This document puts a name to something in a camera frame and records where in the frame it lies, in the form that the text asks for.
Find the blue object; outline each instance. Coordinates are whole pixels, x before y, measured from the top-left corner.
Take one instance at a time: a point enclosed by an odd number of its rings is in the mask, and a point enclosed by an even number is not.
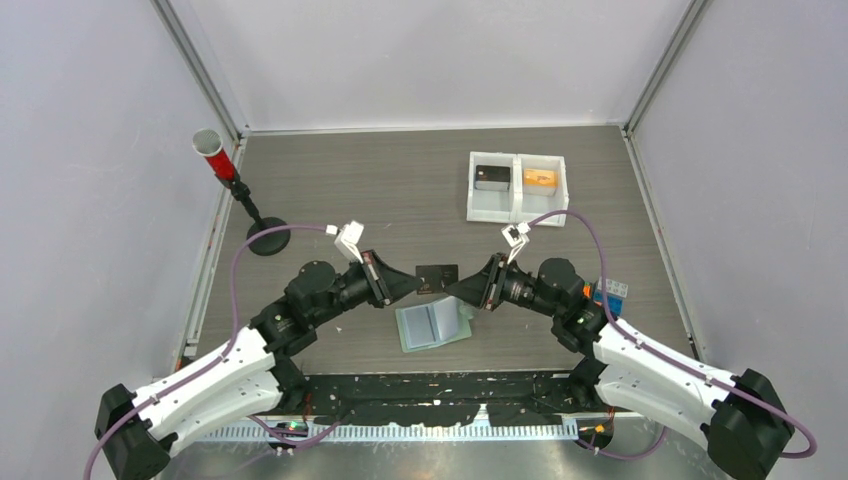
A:
[[[603,296],[601,295],[600,279],[595,282],[595,288],[592,291],[592,300],[601,303]],[[615,280],[607,279],[607,300],[610,305],[610,312],[616,316],[621,315],[621,309],[624,307],[624,299],[627,298],[627,284],[616,282]]]

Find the table surface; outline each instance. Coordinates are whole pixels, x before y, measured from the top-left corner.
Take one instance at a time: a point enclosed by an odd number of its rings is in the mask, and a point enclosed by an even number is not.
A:
[[[503,225],[465,220],[470,151],[565,157],[569,208],[587,216],[607,251],[608,275],[630,286],[622,317],[691,355],[627,150],[617,127],[443,130],[255,135],[246,145],[242,178],[264,215],[288,223],[365,224],[360,248],[414,274],[416,265],[458,264],[464,278],[492,253],[506,251]],[[229,337],[229,265],[251,224],[234,205],[209,300],[199,353]],[[549,257],[568,258],[590,282],[598,254],[576,219],[564,228],[537,227],[519,265],[535,271]],[[241,323],[279,298],[298,269],[346,261],[330,237],[295,232],[272,257],[242,256],[237,273]],[[432,350],[401,351],[394,307],[427,303],[412,294],[392,307],[360,306],[318,330],[318,341],[295,357],[305,373],[447,372],[568,369],[580,356],[560,346],[551,321],[504,304],[472,320],[472,337]]]

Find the purple cable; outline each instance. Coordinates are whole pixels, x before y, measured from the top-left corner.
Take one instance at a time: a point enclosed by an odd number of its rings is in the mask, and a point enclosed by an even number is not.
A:
[[[625,461],[642,460],[643,458],[645,458],[645,457],[651,455],[652,453],[656,452],[657,449],[660,448],[660,445],[662,445],[662,442],[663,442],[663,440],[665,440],[666,436],[668,436],[668,427],[663,426],[662,430],[660,431],[660,437],[657,438],[657,441],[654,442],[654,444],[651,446],[651,448],[649,448],[649,449],[645,450],[644,452],[639,453],[637,455],[619,455],[617,453],[607,452],[606,450],[598,450],[598,454],[601,455],[601,456],[604,456],[604,457],[613,458],[615,460],[625,460]],[[592,438],[590,438],[588,442],[578,438],[577,443],[581,447],[588,448],[589,450],[594,451],[595,450],[595,445],[594,445],[595,434],[594,433],[592,434]]]
[[[606,283],[607,283],[606,282],[606,279],[607,279],[606,253],[604,252],[604,249],[601,246],[601,241],[598,239],[598,234],[597,234],[597,232],[595,232],[595,228],[592,227],[592,224],[589,222],[589,220],[586,217],[584,217],[583,215],[581,215],[577,212],[574,212],[572,210],[554,210],[552,212],[548,212],[548,213],[528,222],[528,225],[530,227],[535,227],[536,224],[538,224],[539,222],[541,222],[541,221],[543,221],[543,220],[545,220],[549,217],[553,217],[555,215],[568,215],[568,216],[571,216],[571,217],[575,217],[576,219],[580,220],[583,223],[583,225],[586,226],[587,230],[589,230],[589,234],[592,235],[592,240],[595,241],[595,246],[598,248],[598,256],[601,259],[601,297],[603,298],[602,303],[603,303],[603,307],[604,307],[604,313],[606,313],[606,315],[607,315],[607,321],[609,322],[610,325],[613,326],[613,328],[615,328],[616,331],[618,331],[618,333],[620,333],[622,336],[624,336],[624,338],[626,338],[629,341],[636,344],[636,337],[634,337],[633,335],[630,334],[630,332],[628,332],[623,327],[621,327],[615,321],[615,318],[613,317],[612,312],[610,312],[609,298],[607,297],[607,285],[606,285]],[[665,353],[657,350],[656,348],[652,347],[651,345],[649,345],[647,343],[643,343],[642,348],[645,349],[647,352],[653,354],[654,356],[658,357],[660,360],[663,360],[666,363],[668,363],[668,364],[670,364],[674,367],[677,367],[680,370],[683,370],[684,372],[686,372],[686,373],[688,373],[688,374],[690,374],[690,375],[692,375],[696,378],[699,378],[699,379],[704,380],[704,381],[707,380],[706,374],[690,367],[689,365],[686,365],[684,363],[677,361],[676,359],[666,355]],[[737,397],[740,397],[740,398],[742,398],[742,399],[744,399],[744,400],[746,400],[750,403],[753,403],[754,405],[762,408],[763,410],[769,412],[770,414],[780,418],[784,422],[791,424],[792,426],[797,428],[798,431],[800,431],[801,434],[804,435],[804,437],[807,438],[807,442],[809,443],[809,446],[807,447],[806,450],[801,451],[801,452],[783,452],[783,453],[780,454],[780,456],[782,458],[792,458],[792,459],[809,458],[809,457],[812,457],[816,453],[816,451],[818,450],[818,448],[819,448],[818,442],[816,441],[816,438],[813,436],[813,433],[810,431],[810,429],[807,428],[800,421],[798,421],[797,419],[795,419],[794,417],[789,415],[788,413],[786,413],[786,412],[784,412],[784,411],[782,411],[782,410],[760,400],[757,397],[754,397],[753,395],[750,395],[746,392],[743,392],[742,390],[739,390],[738,388],[734,387],[733,385],[729,385],[729,384],[724,383],[720,380],[712,379],[710,384],[716,385],[719,388],[736,395]]]
[[[306,449],[306,448],[314,447],[321,440],[323,440],[324,437],[333,433],[333,430],[335,430],[336,428],[339,427],[339,425],[341,425],[341,422],[336,422],[336,423],[330,425],[330,428],[327,428],[326,430],[319,433],[318,435],[315,435],[312,438],[307,438],[306,440],[295,441],[295,440],[291,440],[291,439],[288,439],[288,438],[280,435],[279,433],[277,433],[276,430],[271,428],[267,423],[263,422],[262,420],[260,420],[255,415],[248,415],[247,418],[258,423],[259,426],[262,427],[262,430],[265,430],[266,432],[268,432],[268,435],[271,435],[272,437],[274,437],[274,439],[277,440],[278,442],[282,443],[283,445],[287,445],[289,447],[297,447],[298,450],[303,450],[303,449]]]
[[[317,232],[324,232],[324,231],[326,231],[326,229],[327,229],[327,227],[323,226],[323,225],[283,225],[283,226],[280,226],[280,227],[273,227],[273,228],[269,228],[267,230],[263,230],[263,231],[257,233],[256,235],[253,235],[252,237],[245,240],[245,242],[238,248],[238,250],[236,250],[236,254],[233,257],[233,262],[230,264],[230,300],[233,303],[233,329],[232,329],[232,332],[230,333],[230,339],[229,339],[229,341],[227,341],[227,346],[224,347],[224,351],[221,352],[220,356],[215,357],[214,360],[212,360],[208,364],[201,367],[198,371],[194,372],[193,374],[187,376],[186,378],[174,383],[173,385],[170,385],[169,387],[167,387],[167,388],[163,389],[161,392],[159,392],[157,397],[160,400],[162,398],[170,395],[175,390],[182,388],[183,386],[185,386],[189,382],[191,382],[191,381],[195,380],[196,378],[200,377],[201,375],[205,374],[209,370],[212,370],[215,367],[215,365],[218,365],[219,363],[221,363],[221,361],[223,360],[224,357],[229,355],[230,351],[235,346],[235,340],[236,340],[236,337],[238,336],[239,323],[240,323],[239,322],[239,315],[238,315],[238,302],[236,301],[236,267],[238,266],[238,261],[239,261],[239,258],[241,257],[241,254],[244,253],[244,251],[247,249],[247,247],[250,246],[251,243],[255,242],[256,239],[264,237],[265,235],[268,235],[268,234],[271,234],[271,233],[275,233],[275,232],[282,232],[282,231],[285,231],[285,230],[314,230],[314,231],[317,231]],[[106,445],[106,442],[108,442],[109,439],[112,438],[112,435],[114,435],[115,432],[117,432],[119,428],[124,426],[124,424],[126,424],[128,421],[130,421],[131,418],[135,417],[136,415],[138,415],[139,412],[141,412],[145,408],[152,405],[153,402],[154,402],[154,399],[152,397],[141,402],[140,404],[138,404],[138,406],[136,406],[135,408],[133,408],[132,410],[127,412],[126,415],[124,415],[123,417],[118,419],[118,421],[115,422],[114,425],[112,425],[108,430],[106,430],[106,433],[104,433],[103,436],[100,437],[100,440],[97,441],[97,444],[94,446],[94,449],[92,449],[91,454],[88,456],[88,460],[86,460],[86,462],[85,462],[85,470],[83,471],[83,476],[82,476],[83,480],[91,480],[91,471],[94,468],[94,461],[97,459],[97,454],[100,453],[100,450],[103,449],[103,446]]]

